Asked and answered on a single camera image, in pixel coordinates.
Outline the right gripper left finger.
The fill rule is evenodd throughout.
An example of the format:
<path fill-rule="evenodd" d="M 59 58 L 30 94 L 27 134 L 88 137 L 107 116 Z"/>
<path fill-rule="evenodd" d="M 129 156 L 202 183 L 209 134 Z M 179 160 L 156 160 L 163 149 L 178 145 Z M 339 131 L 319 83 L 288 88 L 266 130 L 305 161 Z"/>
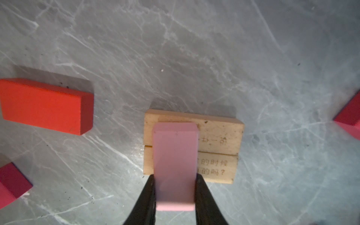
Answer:
<path fill-rule="evenodd" d="M 124 225 L 154 225 L 156 221 L 156 195 L 154 175 L 150 175 L 133 210 Z"/>

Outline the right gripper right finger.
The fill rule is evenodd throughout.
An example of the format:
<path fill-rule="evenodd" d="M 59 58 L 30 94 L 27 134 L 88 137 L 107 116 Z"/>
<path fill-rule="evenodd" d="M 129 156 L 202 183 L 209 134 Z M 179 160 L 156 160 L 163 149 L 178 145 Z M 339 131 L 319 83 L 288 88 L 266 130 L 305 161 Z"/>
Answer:
<path fill-rule="evenodd" d="M 195 205 L 197 225 L 228 225 L 203 176 L 199 173 L 196 176 Z"/>

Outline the natural wood block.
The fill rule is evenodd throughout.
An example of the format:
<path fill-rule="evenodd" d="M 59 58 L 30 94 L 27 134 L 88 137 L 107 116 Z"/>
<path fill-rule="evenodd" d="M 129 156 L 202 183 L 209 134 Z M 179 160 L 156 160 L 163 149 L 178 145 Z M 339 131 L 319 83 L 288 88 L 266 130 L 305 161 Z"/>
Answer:
<path fill-rule="evenodd" d="M 192 122 L 199 129 L 199 151 L 238 155 L 245 125 L 238 119 L 149 109 L 144 116 L 143 143 L 152 146 L 152 130 L 158 122 Z"/>
<path fill-rule="evenodd" d="M 153 169 L 153 150 L 151 146 L 144 147 L 143 174 L 151 175 Z M 197 172 L 206 182 L 233 184 L 238 156 L 198 152 Z"/>

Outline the light pink wood block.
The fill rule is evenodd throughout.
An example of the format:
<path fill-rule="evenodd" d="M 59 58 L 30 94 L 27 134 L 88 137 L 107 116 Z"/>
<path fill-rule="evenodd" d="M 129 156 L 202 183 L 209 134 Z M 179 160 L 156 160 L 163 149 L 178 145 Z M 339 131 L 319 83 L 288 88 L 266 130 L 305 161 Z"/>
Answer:
<path fill-rule="evenodd" d="M 152 131 L 157 211 L 195 210 L 199 130 L 191 122 L 159 122 Z"/>

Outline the red wood block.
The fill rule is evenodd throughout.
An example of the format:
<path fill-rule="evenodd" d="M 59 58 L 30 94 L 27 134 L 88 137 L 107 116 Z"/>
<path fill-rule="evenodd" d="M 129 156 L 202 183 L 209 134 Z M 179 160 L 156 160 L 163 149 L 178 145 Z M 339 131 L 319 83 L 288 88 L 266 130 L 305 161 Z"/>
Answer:
<path fill-rule="evenodd" d="M 93 127 L 94 95 L 24 78 L 1 79 L 5 120 L 82 135 Z"/>

